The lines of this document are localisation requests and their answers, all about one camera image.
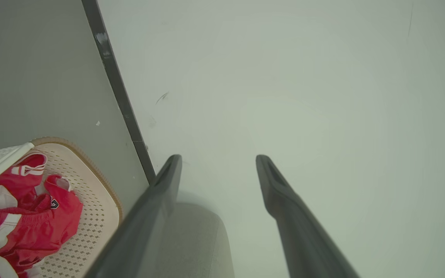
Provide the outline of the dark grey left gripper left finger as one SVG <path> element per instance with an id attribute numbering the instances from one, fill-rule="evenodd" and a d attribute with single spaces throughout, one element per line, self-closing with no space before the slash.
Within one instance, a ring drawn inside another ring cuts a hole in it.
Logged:
<path id="1" fill-rule="evenodd" d="M 164 226 L 173 213 L 182 156 L 166 160 L 85 274 L 86 278 L 153 278 Z"/>

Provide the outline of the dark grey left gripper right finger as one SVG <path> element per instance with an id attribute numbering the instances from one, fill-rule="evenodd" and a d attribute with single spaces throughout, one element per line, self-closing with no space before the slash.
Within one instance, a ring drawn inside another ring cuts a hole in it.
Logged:
<path id="1" fill-rule="evenodd" d="M 277 222 L 292 278 L 357 278 L 358 274 L 271 158 L 256 157 L 265 208 Z"/>

